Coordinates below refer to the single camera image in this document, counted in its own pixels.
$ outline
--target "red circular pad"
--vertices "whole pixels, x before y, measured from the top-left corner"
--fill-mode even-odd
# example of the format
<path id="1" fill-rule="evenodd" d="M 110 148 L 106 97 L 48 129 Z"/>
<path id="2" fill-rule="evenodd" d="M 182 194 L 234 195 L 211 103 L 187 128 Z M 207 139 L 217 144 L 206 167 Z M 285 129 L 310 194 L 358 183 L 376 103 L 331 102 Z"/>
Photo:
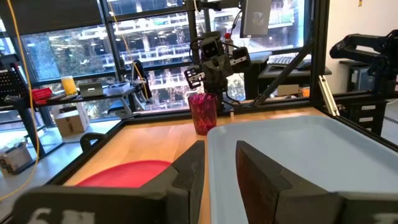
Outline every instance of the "red circular pad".
<path id="1" fill-rule="evenodd" d="M 130 162 L 101 171 L 83 180 L 79 187 L 139 188 L 170 166 L 166 161 Z"/>

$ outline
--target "white wall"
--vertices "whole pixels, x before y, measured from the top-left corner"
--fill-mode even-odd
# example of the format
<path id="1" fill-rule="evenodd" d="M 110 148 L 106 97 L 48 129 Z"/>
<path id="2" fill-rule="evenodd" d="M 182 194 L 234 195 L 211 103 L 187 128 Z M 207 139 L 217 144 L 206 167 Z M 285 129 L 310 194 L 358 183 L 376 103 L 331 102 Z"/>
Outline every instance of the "white wall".
<path id="1" fill-rule="evenodd" d="M 348 69 L 332 59 L 329 50 L 348 34 L 387 35 L 398 29 L 398 0 L 330 0 L 326 65 L 333 72 L 327 80 L 333 93 L 346 91 Z"/>

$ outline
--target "wooden table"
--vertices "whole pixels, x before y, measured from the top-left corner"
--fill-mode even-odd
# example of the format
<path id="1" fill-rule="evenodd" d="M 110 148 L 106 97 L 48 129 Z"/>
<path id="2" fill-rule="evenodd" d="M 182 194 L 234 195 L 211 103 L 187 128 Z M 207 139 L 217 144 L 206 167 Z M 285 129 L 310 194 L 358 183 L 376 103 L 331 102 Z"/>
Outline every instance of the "wooden table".
<path id="1" fill-rule="evenodd" d="M 218 118 L 217 125 L 277 119 L 303 115 L 324 114 L 315 108 L 269 111 Z M 197 140 L 206 141 L 206 136 L 195 133 L 192 120 L 169 121 L 126 126 L 98 151 L 65 185 L 75 185 L 102 170 L 142 160 L 163 160 L 173 162 Z M 206 146 L 205 183 L 201 201 L 200 223 L 210 223 L 210 195 L 208 183 L 208 161 Z"/>

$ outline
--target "red cup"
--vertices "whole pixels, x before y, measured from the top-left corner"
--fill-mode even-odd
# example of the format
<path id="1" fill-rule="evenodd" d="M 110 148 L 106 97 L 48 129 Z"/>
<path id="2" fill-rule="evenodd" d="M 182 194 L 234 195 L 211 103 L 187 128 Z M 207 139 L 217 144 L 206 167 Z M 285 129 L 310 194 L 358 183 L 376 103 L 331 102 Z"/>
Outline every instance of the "red cup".
<path id="1" fill-rule="evenodd" d="M 207 135 L 211 128 L 217 126 L 217 95 L 200 93 L 188 98 L 195 131 Z"/>

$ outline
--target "yellow cup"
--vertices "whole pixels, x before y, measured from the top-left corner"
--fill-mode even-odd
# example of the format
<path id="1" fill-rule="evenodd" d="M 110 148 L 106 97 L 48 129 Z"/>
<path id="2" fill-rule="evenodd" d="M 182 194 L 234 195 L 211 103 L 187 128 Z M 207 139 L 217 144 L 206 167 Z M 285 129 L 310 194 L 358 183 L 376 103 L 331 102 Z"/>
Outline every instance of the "yellow cup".
<path id="1" fill-rule="evenodd" d="M 77 93 L 75 81 L 73 81 L 72 76 L 62 77 L 61 81 L 66 95 L 73 95 Z"/>

